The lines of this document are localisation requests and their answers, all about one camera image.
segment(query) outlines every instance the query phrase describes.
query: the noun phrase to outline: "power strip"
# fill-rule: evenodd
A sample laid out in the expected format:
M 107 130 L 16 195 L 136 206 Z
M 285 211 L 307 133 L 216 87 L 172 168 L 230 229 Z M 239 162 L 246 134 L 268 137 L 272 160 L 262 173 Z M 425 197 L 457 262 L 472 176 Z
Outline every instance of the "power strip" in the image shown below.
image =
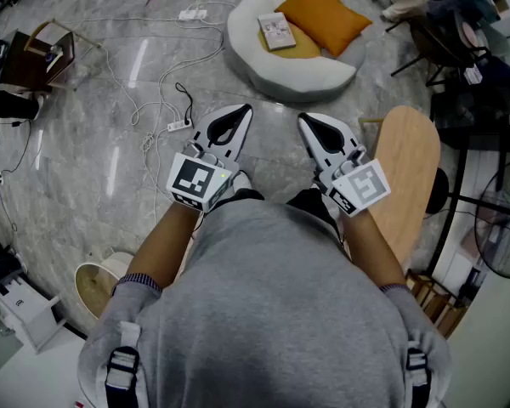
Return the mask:
M 193 127 L 193 122 L 191 120 L 187 120 L 187 123 L 185 123 L 185 119 L 182 119 L 181 121 L 171 122 L 168 124 L 168 132 L 177 132 L 178 130 L 183 130 L 184 128 Z
M 179 13 L 178 20 L 204 20 L 207 11 L 205 9 L 182 10 Z

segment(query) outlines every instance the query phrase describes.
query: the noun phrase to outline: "gray t-shirt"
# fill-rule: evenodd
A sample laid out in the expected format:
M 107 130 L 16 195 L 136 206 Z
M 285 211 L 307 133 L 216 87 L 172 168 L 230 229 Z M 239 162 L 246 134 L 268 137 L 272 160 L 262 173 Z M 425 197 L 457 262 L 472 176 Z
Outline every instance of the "gray t-shirt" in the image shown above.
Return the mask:
M 79 360 L 91 399 L 121 320 L 141 327 L 152 407 L 401 407 L 409 339 L 427 354 L 433 399 L 450 379 L 447 343 L 407 290 L 380 291 L 328 225 L 267 201 L 208 214 L 162 293 L 117 287 Z

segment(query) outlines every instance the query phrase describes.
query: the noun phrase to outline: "yellow cushion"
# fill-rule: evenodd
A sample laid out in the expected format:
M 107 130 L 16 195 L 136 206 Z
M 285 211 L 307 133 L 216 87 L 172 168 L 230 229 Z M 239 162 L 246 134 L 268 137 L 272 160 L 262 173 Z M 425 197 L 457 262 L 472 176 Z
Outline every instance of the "yellow cushion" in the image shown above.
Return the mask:
M 286 0 L 275 12 L 300 27 L 322 48 L 338 57 L 372 21 L 340 0 Z
M 291 33 L 297 42 L 297 45 L 290 48 L 282 48 L 281 50 L 270 51 L 269 46 L 264 39 L 263 31 L 259 29 L 258 40 L 261 42 L 263 48 L 269 53 L 280 56 L 286 59 L 311 59 L 321 56 L 321 50 L 314 42 L 314 40 L 301 31 L 294 24 L 289 23 Z

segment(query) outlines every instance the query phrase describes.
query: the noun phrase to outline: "striped sleeve cuff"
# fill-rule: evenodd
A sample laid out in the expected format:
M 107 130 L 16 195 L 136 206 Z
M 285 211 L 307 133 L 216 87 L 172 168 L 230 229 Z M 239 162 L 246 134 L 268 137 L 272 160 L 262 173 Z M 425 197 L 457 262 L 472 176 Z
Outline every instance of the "striped sleeve cuff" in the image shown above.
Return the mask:
M 380 290 L 384 293 L 391 289 L 403 289 L 403 290 L 406 290 L 407 292 L 411 293 L 411 290 L 408 286 L 405 286 L 404 284 L 399 284 L 399 283 L 386 284 L 385 286 L 380 287 Z
M 155 283 L 153 278 L 146 274 L 126 274 L 123 276 L 114 286 L 111 290 L 111 296 L 114 295 L 116 292 L 117 286 L 120 284 L 124 284 L 126 282 L 137 282 L 139 284 L 143 284 L 144 286 L 151 287 L 155 290 L 157 290 L 159 293 L 162 292 L 162 289 Z

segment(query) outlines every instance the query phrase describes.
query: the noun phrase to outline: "oval wooden tabletop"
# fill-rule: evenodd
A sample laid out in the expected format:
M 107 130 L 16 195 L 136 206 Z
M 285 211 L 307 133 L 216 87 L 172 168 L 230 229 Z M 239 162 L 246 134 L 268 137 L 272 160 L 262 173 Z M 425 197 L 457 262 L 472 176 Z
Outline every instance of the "oval wooden tabletop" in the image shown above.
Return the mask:
M 410 256 L 422 227 L 440 161 L 433 123 L 407 106 L 393 108 L 380 128 L 375 158 L 391 194 L 370 207 L 372 217 L 401 264 Z

